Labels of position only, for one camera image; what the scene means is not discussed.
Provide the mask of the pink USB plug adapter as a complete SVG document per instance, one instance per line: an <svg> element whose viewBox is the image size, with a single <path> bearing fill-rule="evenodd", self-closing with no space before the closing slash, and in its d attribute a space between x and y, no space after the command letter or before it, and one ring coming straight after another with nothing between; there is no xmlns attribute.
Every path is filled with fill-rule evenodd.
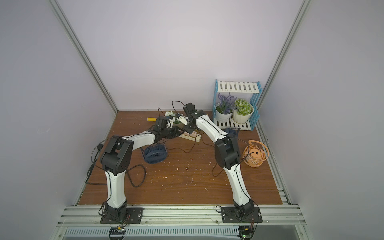
<svg viewBox="0 0 384 240"><path fill-rule="evenodd" d="M196 138L196 137L197 137L197 132L196 132L196 131L193 131L193 132L190 134L190 137L192 137L192 138Z"/></svg>

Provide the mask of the beige red power strip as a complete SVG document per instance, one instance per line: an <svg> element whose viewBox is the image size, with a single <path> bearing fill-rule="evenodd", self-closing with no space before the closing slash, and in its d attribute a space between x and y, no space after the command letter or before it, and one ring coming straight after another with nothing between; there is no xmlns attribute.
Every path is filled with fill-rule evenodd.
<svg viewBox="0 0 384 240"><path fill-rule="evenodd" d="M190 134L187 133L187 132L184 132L182 135L179 136L180 138L183 138L183 139L186 139L186 140L190 140L190 141L193 141L193 142L200 142L201 141L201 135L197 133L197 137L196 138L192 138L190 137Z"/></svg>

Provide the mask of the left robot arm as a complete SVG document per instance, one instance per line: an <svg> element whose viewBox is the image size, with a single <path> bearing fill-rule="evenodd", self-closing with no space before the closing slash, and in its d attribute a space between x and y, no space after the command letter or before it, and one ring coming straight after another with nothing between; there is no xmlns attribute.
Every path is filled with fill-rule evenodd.
<svg viewBox="0 0 384 240"><path fill-rule="evenodd" d="M119 210L126 208L125 174L131 162L132 152L141 147L158 143L162 139L174 139L185 131L174 125L166 117L157 118L150 129L131 136L112 136L100 158L107 177L108 197L106 208Z"/></svg>

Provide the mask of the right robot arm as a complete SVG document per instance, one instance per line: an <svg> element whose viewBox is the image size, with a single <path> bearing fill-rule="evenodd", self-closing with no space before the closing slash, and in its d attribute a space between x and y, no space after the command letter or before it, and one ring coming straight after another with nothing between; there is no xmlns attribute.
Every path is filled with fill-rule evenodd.
<svg viewBox="0 0 384 240"><path fill-rule="evenodd" d="M221 130L204 111L196 110L194 104L184 105L183 110L186 114L186 120L183 122L184 130L202 130L214 143L215 159L230 182L238 218L251 215L255 210L255 204L243 180L238 139Z"/></svg>

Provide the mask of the dark blue desk fan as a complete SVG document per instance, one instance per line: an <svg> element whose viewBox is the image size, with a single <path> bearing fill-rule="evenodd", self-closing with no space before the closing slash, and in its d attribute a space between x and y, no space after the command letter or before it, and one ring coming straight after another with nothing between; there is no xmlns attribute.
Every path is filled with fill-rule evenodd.
<svg viewBox="0 0 384 240"><path fill-rule="evenodd" d="M148 164L161 163L168 157L165 144L153 144L145 149L141 148L144 161Z"/></svg>

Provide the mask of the orange desk fan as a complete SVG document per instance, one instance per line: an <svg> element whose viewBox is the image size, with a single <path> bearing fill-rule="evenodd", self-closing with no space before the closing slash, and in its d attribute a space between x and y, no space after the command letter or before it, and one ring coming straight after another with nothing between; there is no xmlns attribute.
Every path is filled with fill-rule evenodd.
<svg viewBox="0 0 384 240"><path fill-rule="evenodd" d="M251 168L260 167L270 156L268 147L256 140L249 140L243 151L242 159Z"/></svg>

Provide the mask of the beige pot white flowers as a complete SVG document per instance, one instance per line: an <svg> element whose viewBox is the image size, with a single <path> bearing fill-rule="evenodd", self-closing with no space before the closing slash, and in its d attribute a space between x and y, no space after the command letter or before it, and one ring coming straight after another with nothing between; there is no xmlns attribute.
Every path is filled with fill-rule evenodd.
<svg viewBox="0 0 384 240"><path fill-rule="evenodd" d="M174 113L173 111L167 111L165 113L165 117L168 118L169 120L173 121L173 124L180 124L181 121L178 119L178 115Z"/></svg>

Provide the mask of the white pot lavender plant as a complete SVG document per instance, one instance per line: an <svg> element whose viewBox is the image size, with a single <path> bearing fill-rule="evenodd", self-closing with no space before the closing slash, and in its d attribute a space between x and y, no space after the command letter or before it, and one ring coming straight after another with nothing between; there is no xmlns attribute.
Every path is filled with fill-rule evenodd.
<svg viewBox="0 0 384 240"><path fill-rule="evenodd" d="M221 93L218 94L219 103L216 105L216 119L218 122L226 122L228 121L234 111L236 97L231 94L223 95Z"/></svg>

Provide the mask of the white pot green plant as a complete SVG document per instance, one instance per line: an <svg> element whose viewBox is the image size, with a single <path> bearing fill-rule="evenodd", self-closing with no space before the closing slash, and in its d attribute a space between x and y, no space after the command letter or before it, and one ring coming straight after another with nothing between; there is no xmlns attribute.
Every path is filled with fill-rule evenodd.
<svg viewBox="0 0 384 240"><path fill-rule="evenodd" d="M252 114L254 107L244 99L237 99L235 101L235 109L233 113L233 120L238 124L245 124Z"/></svg>

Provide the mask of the blue white plant shelf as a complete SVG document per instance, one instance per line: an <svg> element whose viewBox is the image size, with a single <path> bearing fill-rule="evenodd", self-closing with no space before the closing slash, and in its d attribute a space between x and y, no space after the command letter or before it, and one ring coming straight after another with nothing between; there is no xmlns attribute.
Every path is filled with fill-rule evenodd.
<svg viewBox="0 0 384 240"><path fill-rule="evenodd" d="M259 120L257 102L262 93L260 82L215 82L214 123L221 129L252 131Z"/></svg>

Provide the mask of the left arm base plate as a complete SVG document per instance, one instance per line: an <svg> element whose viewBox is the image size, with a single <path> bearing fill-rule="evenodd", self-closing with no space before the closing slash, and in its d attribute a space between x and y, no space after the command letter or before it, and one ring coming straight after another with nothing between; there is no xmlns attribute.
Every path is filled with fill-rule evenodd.
<svg viewBox="0 0 384 240"><path fill-rule="evenodd" d="M101 224L140 224L143 217L144 208L120 209L107 207L103 210Z"/></svg>

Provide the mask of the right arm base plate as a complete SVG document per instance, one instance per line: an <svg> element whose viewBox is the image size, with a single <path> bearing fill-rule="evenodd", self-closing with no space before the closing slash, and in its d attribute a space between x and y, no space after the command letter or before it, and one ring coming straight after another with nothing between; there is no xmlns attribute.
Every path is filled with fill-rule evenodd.
<svg viewBox="0 0 384 240"><path fill-rule="evenodd" d="M263 217L258 207L253 208L249 213L241 213L235 207L219 207L223 223L229 224L251 224L262 223Z"/></svg>

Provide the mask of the aluminium rail frame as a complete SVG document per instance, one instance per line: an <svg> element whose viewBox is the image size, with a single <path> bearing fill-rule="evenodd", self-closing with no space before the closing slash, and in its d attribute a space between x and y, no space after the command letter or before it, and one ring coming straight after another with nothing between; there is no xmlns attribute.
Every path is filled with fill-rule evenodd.
<svg viewBox="0 0 384 240"><path fill-rule="evenodd" d="M69 237L246 237L245 227L259 239L266 227L277 233L292 230L295 239L311 240L304 216L297 205L261 205L243 221L235 218L227 206L214 205L137 205L128 208L122 224L100 216L95 205L66 207L51 236L52 240Z"/></svg>

